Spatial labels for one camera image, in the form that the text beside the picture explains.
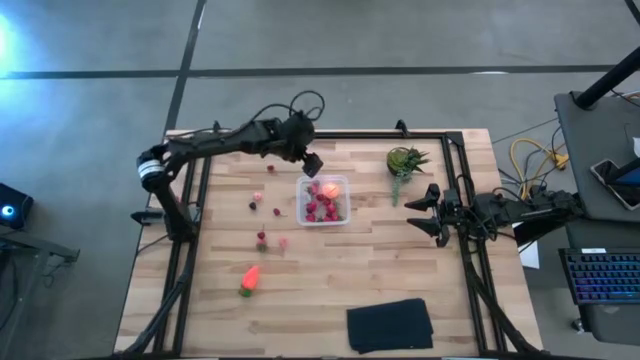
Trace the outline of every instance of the black desk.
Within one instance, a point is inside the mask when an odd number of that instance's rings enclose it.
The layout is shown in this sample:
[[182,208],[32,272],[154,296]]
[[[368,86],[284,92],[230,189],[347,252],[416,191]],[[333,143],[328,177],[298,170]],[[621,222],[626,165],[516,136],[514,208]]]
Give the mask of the black desk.
[[[635,159],[631,137],[640,136],[640,109],[611,97],[600,99],[591,111],[577,107],[570,94],[556,95],[554,100],[578,193],[587,217],[593,219],[566,225],[569,244],[640,247],[640,209],[625,209],[590,171],[605,158],[619,166]],[[640,345],[640,305],[581,306],[580,314],[585,329],[599,341]]]
[[640,223],[640,209],[625,209],[590,170],[605,158],[619,166],[636,158],[630,136],[640,136],[640,108],[611,97],[600,99],[591,111],[577,107],[569,94],[556,95],[554,100],[578,193],[588,217]]
[[[566,229],[573,248],[640,248],[638,224],[578,220],[568,223]],[[581,306],[580,314],[585,329],[599,341],[640,345],[640,305]]]

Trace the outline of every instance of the gray floor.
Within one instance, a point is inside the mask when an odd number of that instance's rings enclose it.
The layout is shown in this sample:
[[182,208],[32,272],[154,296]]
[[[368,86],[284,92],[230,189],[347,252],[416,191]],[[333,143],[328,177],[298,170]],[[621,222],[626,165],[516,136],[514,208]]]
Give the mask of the gray floor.
[[[196,0],[5,0],[0,74],[177,70],[195,8]],[[611,0],[209,0],[192,68],[600,65],[619,61],[639,37],[624,3]],[[237,126],[263,105],[311,88],[327,98],[320,128],[390,128],[402,118],[413,128],[489,128],[499,140],[553,119],[554,94],[584,89],[601,75],[190,79],[177,128],[214,120]],[[140,233],[129,213],[147,199],[134,161],[160,140],[175,84],[0,80],[0,182],[34,196],[30,231],[82,249],[51,289],[38,290],[16,358],[111,352]],[[619,90],[639,87],[634,76]],[[545,145],[557,126],[516,137]],[[516,137],[495,144],[499,166],[512,174],[507,154]],[[528,151],[519,148],[518,159]],[[553,189],[575,190],[570,169],[547,180]],[[563,232],[550,235],[541,245],[543,269],[527,271],[545,348],[633,358],[635,348],[567,327],[575,308],[554,263],[564,243]]]

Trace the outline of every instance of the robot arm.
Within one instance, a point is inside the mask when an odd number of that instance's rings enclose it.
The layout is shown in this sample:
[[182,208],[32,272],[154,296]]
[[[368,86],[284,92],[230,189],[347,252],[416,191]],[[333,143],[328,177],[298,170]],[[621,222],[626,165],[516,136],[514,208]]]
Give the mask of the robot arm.
[[526,201],[507,199],[501,194],[481,193],[474,197],[470,207],[462,205],[457,189],[445,190],[440,203],[439,199],[440,188],[437,184],[431,184],[424,198],[405,204],[405,207],[414,210],[433,210],[434,215],[429,219],[410,218],[407,222],[437,237],[438,247],[447,245],[449,225],[475,239],[495,240],[499,228],[521,222],[540,229],[529,239],[535,240],[565,222],[584,215],[580,200],[565,191],[536,191]]
[[169,184],[189,161],[244,152],[265,157],[276,155],[285,161],[303,161],[302,170],[314,177],[323,163],[315,153],[307,153],[314,138],[312,120],[303,112],[292,112],[284,122],[280,119],[251,120],[238,129],[221,132],[213,129],[194,131],[168,138],[143,152],[137,159],[142,187],[153,193],[164,210],[167,234],[173,241],[190,241],[195,236],[195,222],[186,204],[177,201]]

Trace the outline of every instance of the orange ball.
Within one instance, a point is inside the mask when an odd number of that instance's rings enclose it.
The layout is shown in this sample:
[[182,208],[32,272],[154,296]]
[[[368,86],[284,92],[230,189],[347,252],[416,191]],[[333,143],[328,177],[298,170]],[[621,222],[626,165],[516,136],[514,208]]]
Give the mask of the orange ball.
[[340,188],[334,183],[324,184],[322,186],[322,193],[329,199],[335,199],[340,195]]

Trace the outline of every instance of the black towel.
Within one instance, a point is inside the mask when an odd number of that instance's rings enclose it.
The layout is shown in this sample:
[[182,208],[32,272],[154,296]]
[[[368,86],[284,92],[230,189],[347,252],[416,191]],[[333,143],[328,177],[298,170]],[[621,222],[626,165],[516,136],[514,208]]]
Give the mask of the black towel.
[[349,345],[360,354],[433,347],[433,328],[422,299],[347,310],[347,329]]

